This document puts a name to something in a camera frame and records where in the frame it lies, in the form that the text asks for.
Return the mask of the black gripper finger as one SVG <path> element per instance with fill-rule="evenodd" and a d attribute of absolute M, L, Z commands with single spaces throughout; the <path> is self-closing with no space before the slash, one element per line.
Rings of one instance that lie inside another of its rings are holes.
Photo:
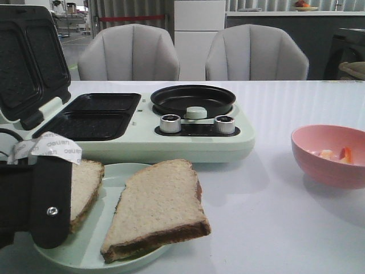
<path fill-rule="evenodd" d="M 39 156 L 34 165 L 29 231 L 41 248 L 61 245 L 70 231 L 72 163 Z"/>

